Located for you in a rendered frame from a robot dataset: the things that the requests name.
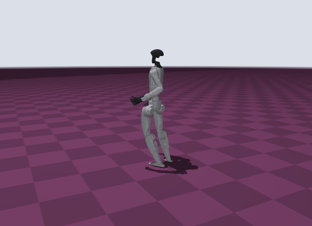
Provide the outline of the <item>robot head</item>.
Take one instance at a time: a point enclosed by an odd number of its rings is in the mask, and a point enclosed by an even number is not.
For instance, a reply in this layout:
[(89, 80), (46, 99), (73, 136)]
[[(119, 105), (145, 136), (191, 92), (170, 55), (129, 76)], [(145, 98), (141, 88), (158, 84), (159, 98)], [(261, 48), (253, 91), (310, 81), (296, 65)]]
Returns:
[(160, 62), (156, 61), (156, 58), (164, 56), (164, 53), (159, 49), (155, 49), (151, 51), (151, 55), (152, 55), (152, 63), (155, 63), (156, 67), (162, 68)]

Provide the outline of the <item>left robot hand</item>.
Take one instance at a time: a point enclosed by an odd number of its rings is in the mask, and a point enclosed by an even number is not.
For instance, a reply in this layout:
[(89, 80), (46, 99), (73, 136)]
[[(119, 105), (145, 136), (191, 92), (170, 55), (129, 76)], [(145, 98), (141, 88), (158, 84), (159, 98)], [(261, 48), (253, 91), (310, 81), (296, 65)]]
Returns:
[(131, 99), (131, 98), (130, 98), (132, 104), (136, 105), (136, 104), (139, 104), (140, 102), (142, 102), (141, 98), (144, 97), (144, 95), (143, 95), (143, 96), (140, 96), (140, 97), (134, 97), (134, 96), (131, 96), (131, 97), (134, 98), (134, 99)]

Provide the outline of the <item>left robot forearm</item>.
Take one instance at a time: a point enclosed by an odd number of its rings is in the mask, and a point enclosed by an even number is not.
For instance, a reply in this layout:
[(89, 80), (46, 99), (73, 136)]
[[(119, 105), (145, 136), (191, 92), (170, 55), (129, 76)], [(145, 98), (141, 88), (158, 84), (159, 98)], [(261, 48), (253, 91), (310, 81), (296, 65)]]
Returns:
[(146, 94), (144, 97), (141, 98), (142, 101), (149, 100), (152, 97), (156, 97), (160, 92), (162, 91), (161, 87), (157, 87), (155, 90), (152, 90), (152, 92)]

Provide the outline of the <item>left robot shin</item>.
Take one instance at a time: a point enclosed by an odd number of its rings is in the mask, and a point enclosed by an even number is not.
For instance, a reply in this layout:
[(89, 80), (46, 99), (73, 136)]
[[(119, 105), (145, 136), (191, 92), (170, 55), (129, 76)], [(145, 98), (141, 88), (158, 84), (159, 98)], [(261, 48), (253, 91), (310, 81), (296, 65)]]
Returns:
[(157, 164), (161, 165), (162, 161), (159, 156), (159, 150), (157, 146), (157, 142), (153, 141), (152, 137), (150, 135), (146, 136), (145, 142), (147, 144), (147, 147), (150, 151), (150, 153), (153, 155), (154, 159), (156, 160)]

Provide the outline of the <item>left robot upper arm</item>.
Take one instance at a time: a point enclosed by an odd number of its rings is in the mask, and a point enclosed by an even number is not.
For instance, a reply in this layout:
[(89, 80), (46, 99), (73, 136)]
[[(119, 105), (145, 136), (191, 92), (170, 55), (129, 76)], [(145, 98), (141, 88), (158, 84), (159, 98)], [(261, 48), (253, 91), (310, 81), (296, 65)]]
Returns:
[(152, 70), (150, 71), (150, 75), (151, 75), (151, 77), (153, 78), (154, 83), (157, 85), (157, 87), (161, 87), (161, 88), (162, 88), (162, 91), (160, 92), (160, 93), (162, 93), (162, 92), (163, 92), (163, 86), (162, 86), (162, 83), (161, 83), (160, 78), (159, 78), (159, 76), (158, 76), (158, 71), (157, 71), (157, 69), (152, 69)]

